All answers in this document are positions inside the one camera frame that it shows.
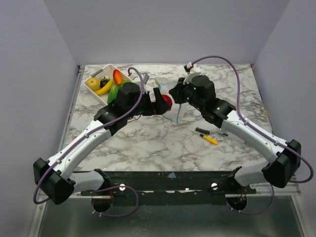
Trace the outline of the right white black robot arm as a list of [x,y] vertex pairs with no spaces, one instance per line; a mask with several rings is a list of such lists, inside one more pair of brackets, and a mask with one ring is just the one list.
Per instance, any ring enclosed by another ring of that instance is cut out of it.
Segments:
[[236,168],[227,181],[230,192],[237,194],[245,186],[266,182],[284,188],[299,168],[301,144],[278,138],[239,116],[235,106],[216,97],[215,85],[207,76],[195,76],[190,83],[180,78],[169,94],[175,103],[190,104],[207,122],[237,136],[265,158],[263,163]]

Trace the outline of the clear zip top bag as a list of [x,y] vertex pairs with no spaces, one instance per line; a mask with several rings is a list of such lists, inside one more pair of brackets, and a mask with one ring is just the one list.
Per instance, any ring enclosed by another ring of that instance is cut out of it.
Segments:
[[158,86],[164,100],[171,106],[171,109],[162,116],[168,121],[180,124],[187,109],[187,104],[176,104],[175,100],[169,93],[169,90],[176,86],[177,81],[166,78],[157,78],[155,79],[155,83]]

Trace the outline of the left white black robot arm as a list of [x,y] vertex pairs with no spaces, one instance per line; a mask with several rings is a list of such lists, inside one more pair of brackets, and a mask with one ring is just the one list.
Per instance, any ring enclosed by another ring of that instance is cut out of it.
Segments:
[[118,90],[116,98],[101,108],[88,127],[62,151],[48,160],[37,159],[33,164],[36,190],[42,190],[54,204],[66,201],[76,191],[94,190],[99,195],[109,191],[109,182],[101,171],[89,173],[91,179],[75,180],[75,168],[97,146],[127,125],[133,116],[163,115],[172,108],[172,100],[153,89],[155,100],[143,86],[127,82]]

